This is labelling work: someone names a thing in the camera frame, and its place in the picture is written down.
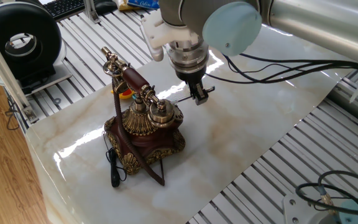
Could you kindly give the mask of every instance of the cable bundle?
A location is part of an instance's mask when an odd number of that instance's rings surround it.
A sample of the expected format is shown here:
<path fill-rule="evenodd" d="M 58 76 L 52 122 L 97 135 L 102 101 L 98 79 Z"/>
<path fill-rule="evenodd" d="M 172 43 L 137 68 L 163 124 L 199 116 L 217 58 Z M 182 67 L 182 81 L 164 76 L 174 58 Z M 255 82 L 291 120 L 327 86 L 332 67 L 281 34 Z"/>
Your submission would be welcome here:
<path fill-rule="evenodd" d="M 317 205 L 317 206 L 326 208 L 327 210 L 334 210 L 334 211 L 337 211 L 337 212 L 358 215 L 358 210 L 352 210 L 352 209 L 348 209 L 348 208 L 342 208 L 342 207 L 337 207 L 337 206 L 334 206 L 334 205 L 328 205 L 328 204 L 325 204 L 325 203 L 321 203 L 321 202 L 319 202 L 321 199 L 320 200 L 313 200 L 313 199 L 305 196 L 304 193 L 301 191 L 302 188 L 305 188 L 305 187 L 317 187 L 317 189 L 318 189 L 318 191 L 320 192 L 321 195 L 326 195 L 327 192 L 325 191 L 325 188 L 327 188 L 327 189 L 335 190 L 335 191 L 339 192 L 340 194 L 342 194 L 343 196 L 345 196 L 345 197 L 343 197 L 341 199 L 351 199 L 351 200 L 355 201 L 356 204 L 358 204 L 358 198 L 356 198 L 355 196 L 353 196 L 349 192 L 346 192 L 345 190 L 337 188 L 337 187 L 332 186 L 332 185 L 322 184 L 323 179 L 326 176 L 332 175 L 332 174 L 348 175 L 350 177 L 354 177 L 354 178 L 358 179 L 358 175 L 354 174 L 352 172 L 341 171 L 341 170 L 333 170 L 333 171 L 329 171 L 329 172 L 325 172 L 325 173 L 321 174 L 317 183 L 307 183 L 307 184 L 299 185 L 295 189 L 295 193 L 300 198 L 302 198 L 303 200 L 305 200 L 305 201 L 311 203 L 312 205 L 314 205 L 314 207 Z"/>
<path fill-rule="evenodd" d="M 270 62 L 270 65 L 267 65 L 266 67 L 262 68 L 261 70 L 258 71 L 248 71 L 248 72 L 243 72 L 241 71 L 235 64 L 234 62 L 226 55 L 223 55 L 228 64 L 229 64 L 229 68 L 235 72 L 238 73 L 240 75 L 242 75 L 244 78 L 248 79 L 249 81 L 246 82 L 239 82 L 239 81 L 234 81 L 234 80 L 228 80 L 225 78 L 219 78 L 216 77 L 214 75 L 210 75 L 207 74 L 207 76 L 211 77 L 211 78 L 215 78 L 217 80 L 221 80 L 224 82 L 229 82 L 229 83 L 236 83 L 236 84 L 253 84 L 253 83 L 263 83 L 263 84 L 268 84 L 268 83 L 278 83 L 278 82 L 284 82 L 287 80 L 291 80 L 293 78 L 297 78 L 303 75 L 307 75 L 309 73 L 313 73 L 313 72 L 320 72 L 323 70 L 329 70 L 329 69 L 334 69 L 334 68 L 353 68 L 353 69 L 357 69 L 358 70 L 358 63 L 357 62 L 350 62 L 350 61 L 343 61 L 343 60 L 272 60 L 272 59 L 266 59 L 266 58 L 258 58 L 258 57 L 254 57 L 251 55 L 247 55 L 247 54 L 240 54 L 243 57 L 247 57 L 247 58 L 251 58 L 254 60 L 259 60 L 261 62 Z M 297 67 L 291 68 L 285 65 L 282 65 L 281 63 L 304 63 L 303 65 L 299 65 Z M 273 65 L 278 65 L 281 67 L 285 67 L 287 68 L 286 70 L 282 71 L 282 72 L 278 72 L 276 74 L 273 74 L 267 78 L 263 78 L 261 80 L 258 80 L 256 78 L 252 78 L 250 77 L 247 73 L 255 73 L 255 72 L 261 72 L 262 70 L 266 69 L 267 67 L 273 66 Z M 303 68 L 308 68 L 308 67 L 314 67 L 314 68 L 310 68 L 308 70 L 303 70 Z M 283 75 L 286 74 L 288 72 L 292 72 L 292 71 L 299 71 L 299 73 L 294 74 L 294 75 L 290 75 L 287 77 L 281 77 L 281 78 L 276 78 L 273 79 L 279 75 Z"/>

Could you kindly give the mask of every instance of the metal clamp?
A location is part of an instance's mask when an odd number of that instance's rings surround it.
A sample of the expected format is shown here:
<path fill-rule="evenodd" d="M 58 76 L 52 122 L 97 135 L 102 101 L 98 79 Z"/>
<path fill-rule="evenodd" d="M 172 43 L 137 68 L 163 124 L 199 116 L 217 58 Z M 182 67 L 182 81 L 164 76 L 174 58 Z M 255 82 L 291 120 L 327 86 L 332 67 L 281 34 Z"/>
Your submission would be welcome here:
<path fill-rule="evenodd" d="M 34 124 L 39 120 L 37 115 L 35 115 L 34 111 L 30 106 L 23 109 L 24 116 L 30 121 L 31 124 Z"/>
<path fill-rule="evenodd" d="M 84 0 L 85 5 L 85 15 L 88 16 L 88 18 L 93 21 L 94 23 L 99 23 L 100 19 L 98 16 L 98 13 L 96 13 L 96 8 L 94 7 L 93 0 Z"/>

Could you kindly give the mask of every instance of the yellow object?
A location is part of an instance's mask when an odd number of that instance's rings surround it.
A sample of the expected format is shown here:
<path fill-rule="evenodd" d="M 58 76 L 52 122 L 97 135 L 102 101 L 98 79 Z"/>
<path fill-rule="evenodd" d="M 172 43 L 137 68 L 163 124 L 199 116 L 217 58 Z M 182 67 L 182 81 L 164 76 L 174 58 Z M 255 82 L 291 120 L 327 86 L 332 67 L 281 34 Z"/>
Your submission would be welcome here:
<path fill-rule="evenodd" d="M 126 100 L 126 99 L 131 98 L 134 93 L 135 93 L 134 91 L 128 89 L 128 90 L 125 91 L 124 93 L 121 93 L 121 94 L 119 95 L 119 98 L 120 98 L 120 99 L 123 99 L 123 100 Z"/>

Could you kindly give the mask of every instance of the metal slotted rail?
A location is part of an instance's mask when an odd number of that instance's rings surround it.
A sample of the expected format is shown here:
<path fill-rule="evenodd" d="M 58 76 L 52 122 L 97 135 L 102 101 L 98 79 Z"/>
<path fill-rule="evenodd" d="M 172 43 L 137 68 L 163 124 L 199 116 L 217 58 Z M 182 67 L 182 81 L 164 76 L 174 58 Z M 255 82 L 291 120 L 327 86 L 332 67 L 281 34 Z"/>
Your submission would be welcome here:
<path fill-rule="evenodd" d="M 113 12 L 99 17 L 100 24 L 83 13 L 60 21 L 67 45 L 63 63 L 73 76 L 29 96 L 36 115 L 44 119 L 111 83 L 101 69 L 104 46 L 134 68 L 149 63 L 152 57 L 139 29 L 140 15 L 146 13 Z M 351 74 L 347 81 L 355 83 L 358 74 Z M 19 122 L 25 131 L 25 121 Z M 297 185 L 316 182 L 328 170 L 358 173 L 358 126 L 354 122 L 358 120 L 325 99 L 188 223 L 283 223 L 282 199 L 293 194 Z M 358 182 L 350 178 L 333 175 L 326 182 L 358 197 Z M 319 198 L 314 189 L 305 193 Z"/>

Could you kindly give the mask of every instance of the metal rod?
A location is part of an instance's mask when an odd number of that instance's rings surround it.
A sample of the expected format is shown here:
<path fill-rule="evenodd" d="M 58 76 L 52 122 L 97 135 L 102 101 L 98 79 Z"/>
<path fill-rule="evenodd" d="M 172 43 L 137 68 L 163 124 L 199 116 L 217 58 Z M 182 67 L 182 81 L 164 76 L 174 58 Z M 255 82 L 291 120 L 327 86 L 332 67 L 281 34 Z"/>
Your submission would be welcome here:
<path fill-rule="evenodd" d="M 17 83 L 11 69 L 7 65 L 4 57 L 0 53 L 0 77 L 5 84 L 9 94 L 13 97 L 20 110 L 26 114 L 31 123 L 36 122 L 38 118 L 35 116 L 33 109 L 27 98 L 25 97 L 21 87 Z"/>

